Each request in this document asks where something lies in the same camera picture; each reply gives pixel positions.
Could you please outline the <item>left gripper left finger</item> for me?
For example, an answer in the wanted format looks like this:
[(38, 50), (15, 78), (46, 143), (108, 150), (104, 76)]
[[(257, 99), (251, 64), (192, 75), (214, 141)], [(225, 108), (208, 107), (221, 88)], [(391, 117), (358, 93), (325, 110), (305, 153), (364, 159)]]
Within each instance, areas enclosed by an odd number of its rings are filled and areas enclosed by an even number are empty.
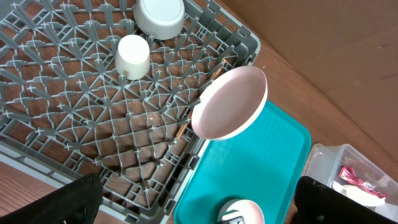
[(92, 224), (102, 203), (103, 184), (92, 173), (1, 217), (1, 223)]

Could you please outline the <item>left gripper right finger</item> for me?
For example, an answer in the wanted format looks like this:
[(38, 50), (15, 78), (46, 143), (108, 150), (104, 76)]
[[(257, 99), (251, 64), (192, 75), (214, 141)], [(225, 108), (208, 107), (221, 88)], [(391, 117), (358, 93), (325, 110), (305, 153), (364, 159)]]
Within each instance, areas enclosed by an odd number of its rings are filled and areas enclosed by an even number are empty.
[(294, 204), (299, 224), (395, 224), (308, 176), (297, 182)]

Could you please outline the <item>red snack wrapper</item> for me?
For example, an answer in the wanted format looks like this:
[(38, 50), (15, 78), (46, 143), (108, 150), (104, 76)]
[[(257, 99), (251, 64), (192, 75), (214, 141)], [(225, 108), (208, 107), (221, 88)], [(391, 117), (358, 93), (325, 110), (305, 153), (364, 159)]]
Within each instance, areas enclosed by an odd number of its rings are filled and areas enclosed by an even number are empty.
[(387, 193), (382, 193), (376, 190), (376, 187), (369, 182), (359, 178), (354, 169), (350, 166), (341, 166), (339, 178), (345, 180), (346, 182), (350, 183), (351, 185), (356, 186), (357, 188), (361, 189), (362, 191), (377, 196), (378, 198), (386, 198), (388, 196)]

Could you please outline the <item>white napkin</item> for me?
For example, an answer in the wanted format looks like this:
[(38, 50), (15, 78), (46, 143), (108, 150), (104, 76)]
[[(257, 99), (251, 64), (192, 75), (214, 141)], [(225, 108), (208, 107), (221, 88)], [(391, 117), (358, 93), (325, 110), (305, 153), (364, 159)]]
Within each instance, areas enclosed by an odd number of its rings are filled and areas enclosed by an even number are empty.
[(385, 204), (385, 198), (379, 198), (375, 195), (371, 195), (355, 185), (341, 185), (338, 182), (333, 182), (333, 189), (337, 192), (347, 196), (351, 200), (365, 206), (365, 207), (377, 207)]

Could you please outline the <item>small white plate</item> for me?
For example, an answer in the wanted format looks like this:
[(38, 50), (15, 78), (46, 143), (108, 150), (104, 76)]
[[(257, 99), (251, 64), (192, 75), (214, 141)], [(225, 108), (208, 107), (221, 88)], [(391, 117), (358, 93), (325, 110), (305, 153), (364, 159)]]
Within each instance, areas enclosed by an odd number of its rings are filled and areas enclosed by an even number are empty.
[(222, 206), (217, 224), (265, 224), (265, 218), (256, 202), (234, 199)]

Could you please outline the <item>large white plate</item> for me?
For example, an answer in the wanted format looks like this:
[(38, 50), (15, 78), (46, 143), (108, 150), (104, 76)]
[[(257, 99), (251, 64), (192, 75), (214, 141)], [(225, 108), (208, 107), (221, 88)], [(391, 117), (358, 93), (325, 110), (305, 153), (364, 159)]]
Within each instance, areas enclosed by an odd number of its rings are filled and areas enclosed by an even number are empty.
[(266, 74), (255, 66), (234, 68), (209, 85), (192, 113), (194, 133), (225, 140), (247, 129), (260, 115), (268, 96)]

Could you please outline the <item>white cup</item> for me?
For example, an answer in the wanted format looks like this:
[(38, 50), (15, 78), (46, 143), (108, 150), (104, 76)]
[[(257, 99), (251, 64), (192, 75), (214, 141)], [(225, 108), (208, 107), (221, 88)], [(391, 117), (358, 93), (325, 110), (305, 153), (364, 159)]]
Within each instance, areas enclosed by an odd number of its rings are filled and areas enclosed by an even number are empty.
[(115, 67), (128, 80), (143, 78), (150, 70), (150, 49), (147, 41), (139, 35), (126, 35), (118, 44)]

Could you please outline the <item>grey bowl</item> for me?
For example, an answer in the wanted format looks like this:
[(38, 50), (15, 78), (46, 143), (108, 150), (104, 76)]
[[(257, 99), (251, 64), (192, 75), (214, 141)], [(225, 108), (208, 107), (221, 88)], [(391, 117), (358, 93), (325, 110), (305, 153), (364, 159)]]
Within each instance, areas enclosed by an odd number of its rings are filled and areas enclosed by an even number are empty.
[(137, 0), (133, 15), (143, 33), (168, 40), (183, 29), (185, 5), (182, 0)]

